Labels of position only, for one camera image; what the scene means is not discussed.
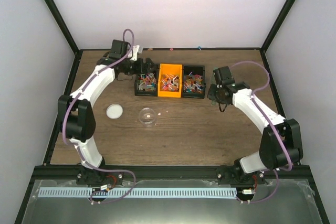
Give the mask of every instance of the wooden surface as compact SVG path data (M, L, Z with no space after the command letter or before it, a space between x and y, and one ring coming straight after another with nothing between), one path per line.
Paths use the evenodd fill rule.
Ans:
M105 51L85 51L73 89L92 73ZM155 63L205 65L207 90L215 67L231 66L243 60L262 64L257 50L144 51ZM250 87L265 84L262 69L244 64L232 69L236 81ZM270 88L258 93L268 106L276 109ZM106 116L106 108L118 103L123 115L116 120ZM157 125L144 128L138 120L142 108L150 107L158 115ZM240 110L229 106L220 113L205 99L136 97L134 80L114 81L99 97L93 112L97 123L94 139L107 164L118 165L221 165L259 149L261 134ZM57 140L52 164L76 164L79 156L72 146Z

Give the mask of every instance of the petri dish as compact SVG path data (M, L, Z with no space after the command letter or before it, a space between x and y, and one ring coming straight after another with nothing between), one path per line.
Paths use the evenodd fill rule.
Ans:
M156 112L151 108L144 108L139 113L139 120L145 127L156 125Z

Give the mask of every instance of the black bracket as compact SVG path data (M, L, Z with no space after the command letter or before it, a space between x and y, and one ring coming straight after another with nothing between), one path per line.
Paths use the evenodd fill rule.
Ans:
M264 174L257 172L252 174L243 174L239 169L239 159L235 161L235 165L227 166L222 165L216 170L217 182L219 185L230 185L237 189L237 197L240 200L247 201L252 200L254 193L244 194L243 190L253 189L254 185L265 184Z
M282 142L292 163L300 161L303 158L303 149L299 123L295 119L290 119L275 127L283 138ZM262 133L259 155L269 170L287 165L285 154L270 126L264 128Z
M73 98L69 95L62 95L58 99L57 127L59 132L62 132L64 117L72 100ZM66 125L66 137L74 137L84 143L93 136L96 129L96 121L91 103L86 99L77 100L71 111L77 111L77 115L69 114Z
M105 168L105 160L101 162L99 168ZM77 175L77 185L88 185L89 187L97 187L100 189L100 186L106 184L114 184L114 180L107 175L113 175L117 181L116 185L121 185L124 174L123 173L105 173L97 170L85 168L84 166L79 167L79 173Z
M111 50L97 61L97 65L108 66L121 59L127 53L128 45L129 43L126 41L113 40ZM131 76L133 74L152 73L157 69L158 66L150 58L146 58L145 62L141 58L136 61L125 59L114 67L114 73L117 78L120 73Z
M211 84L207 97L219 104L231 105L234 93L241 89L249 89L244 82L235 82L228 66L213 71L216 84Z

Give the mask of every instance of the black frame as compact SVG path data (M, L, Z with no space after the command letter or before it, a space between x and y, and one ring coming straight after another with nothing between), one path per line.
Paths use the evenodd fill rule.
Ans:
M75 58L71 67L71 72L68 78L68 82L64 91L64 94L69 95L73 86L73 82L76 77L78 66L82 53L85 49L79 50L69 29L67 28L66 23L64 22L57 6L55 5L54 0L45 0L48 8L50 9L53 17L55 18L57 24L59 25L64 37L72 48ZM289 13L292 5L295 0L286 0L283 5L275 23L273 24L264 44L261 48L202 48L202 50L259 50L261 59L264 63L265 68L270 73L270 87L272 94L275 100L275 104L278 110L278 113L285 116L285 112L281 105L280 97L277 92L268 62L266 58L266 51L269 48L271 42L276 36L276 33L280 29L282 23L284 22L287 14ZM89 50L109 50L109 49L89 49ZM154 48L153 50L169 50L169 48ZM199 50L198 48L174 48L174 50ZM32 193L33 185L35 180L40 179L77 179L77 175L80 173L80 166L76 165L52 165L50 160L54 151L56 144L56 139L58 136L58 131L56 128L56 122L52 130L50 137L49 145L46 151L46 155L43 161L43 165L35 166L32 177L28 184L26 194L24 196L23 202L19 209L15 223L21 223L26 211L26 207ZM134 171L138 180L144 179L208 179L208 180L217 180L216 170L219 166L107 166L108 169L130 169ZM321 201L318 189L316 187L314 178L312 176L309 166L297 164L293 167L293 170L290 172L279 171L279 178L281 179L307 179L311 189L314 190L316 201L320 217L324 224L328 224L328 216L325 212L323 203ZM274 173L266 172L265 179L275 178Z

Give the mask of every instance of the colorful items in bin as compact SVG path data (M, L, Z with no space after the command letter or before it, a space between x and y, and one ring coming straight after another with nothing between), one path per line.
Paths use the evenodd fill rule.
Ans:
M160 90L161 91L171 91L178 92L180 76L177 74L163 74L161 76Z
M184 83L183 83L183 92L188 93L202 93L203 85L202 85L202 76L191 72L188 75L184 76Z
M157 80L153 73L141 74L138 78L137 89L140 91L152 91L156 90Z

